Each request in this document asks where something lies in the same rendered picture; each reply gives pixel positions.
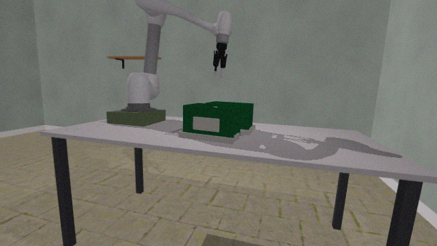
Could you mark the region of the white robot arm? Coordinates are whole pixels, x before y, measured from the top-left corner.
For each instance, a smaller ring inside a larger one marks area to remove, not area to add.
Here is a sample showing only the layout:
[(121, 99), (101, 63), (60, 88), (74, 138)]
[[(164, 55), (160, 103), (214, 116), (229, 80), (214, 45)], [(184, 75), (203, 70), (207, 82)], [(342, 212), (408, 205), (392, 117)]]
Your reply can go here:
[[(135, 3), (145, 9), (147, 21), (147, 40), (143, 73), (131, 73), (126, 82), (128, 106), (121, 111), (156, 111), (150, 107), (150, 100), (160, 93), (159, 77), (156, 74), (160, 30), (168, 15), (177, 16), (199, 27), (211, 31), (216, 36), (216, 42), (228, 44), (231, 35), (232, 19), (229, 12), (220, 12), (217, 23), (209, 23), (190, 12), (165, 0), (135, 0)], [(139, 104), (132, 104), (139, 103)], [(127, 108), (127, 110), (126, 110)]]

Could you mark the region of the green bottle crate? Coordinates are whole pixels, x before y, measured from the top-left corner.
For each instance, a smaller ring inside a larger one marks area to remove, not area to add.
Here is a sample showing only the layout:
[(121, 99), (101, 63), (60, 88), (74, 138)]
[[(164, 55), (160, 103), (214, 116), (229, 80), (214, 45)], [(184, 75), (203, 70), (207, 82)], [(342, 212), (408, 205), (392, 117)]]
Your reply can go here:
[(184, 117), (184, 132), (234, 138), (240, 133), (241, 110), (238, 105), (191, 104)]
[(240, 129), (249, 130), (249, 128), (253, 125), (253, 111), (252, 110), (253, 110), (254, 103), (214, 101), (214, 102), (211, 102), (211, 104), (242, 106)]

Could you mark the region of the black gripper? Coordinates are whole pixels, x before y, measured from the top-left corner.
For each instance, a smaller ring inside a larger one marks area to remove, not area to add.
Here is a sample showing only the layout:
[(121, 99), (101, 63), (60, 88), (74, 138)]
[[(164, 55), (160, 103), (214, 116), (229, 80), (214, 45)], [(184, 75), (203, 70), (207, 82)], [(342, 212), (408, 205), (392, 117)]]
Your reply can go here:
[(220, 67), (220, 73), (219, 77), (223, 77), (223, 69), (226, 67), (226, 60), (227, 60), (227, 54), (225, 53), (225, 50), (227, 49), (227, 44), (218, 42), (216, 43), (217, 50), (214, 51), (214, 76), (217, 76), (218, 74), (218, 65), (219, 61), (221, 59), (221, 67)]

